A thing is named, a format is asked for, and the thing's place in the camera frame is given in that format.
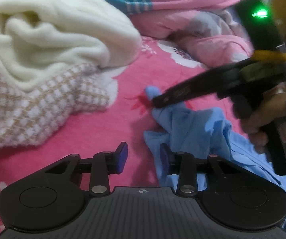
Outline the person's right hand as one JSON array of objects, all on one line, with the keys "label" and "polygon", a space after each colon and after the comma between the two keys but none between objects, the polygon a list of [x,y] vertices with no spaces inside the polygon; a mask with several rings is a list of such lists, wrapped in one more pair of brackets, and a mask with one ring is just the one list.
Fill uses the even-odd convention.
[{"label": "person's right hand", "polygon": [[267,92],[259,108],[250,117],[240,120],[242,131],[248,135],[257,153],[267,152],[267,134],[260,131],[260,127],[282,117],[286,117],[286,85]]}]

